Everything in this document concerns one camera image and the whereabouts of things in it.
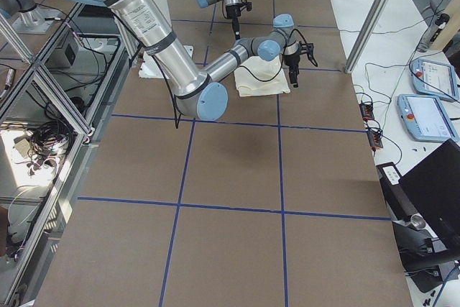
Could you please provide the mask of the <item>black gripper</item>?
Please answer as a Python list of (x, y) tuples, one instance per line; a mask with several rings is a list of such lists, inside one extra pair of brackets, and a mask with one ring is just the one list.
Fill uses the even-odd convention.
[(225, 6), (226, 17), (231, 20), (232, 30), (236, 41), (240, 40), (239, 17), (242, 14), (242, 7), (242, 3)]
[(300, 56), (297, 53), (285, 56), (285, 64), (288, 67), (289, 80), (290, 80), (290, 83), (293, 85), (293, 88), (299, 87), (299, 84), (298, 84), (299, 62), (300, 62)]

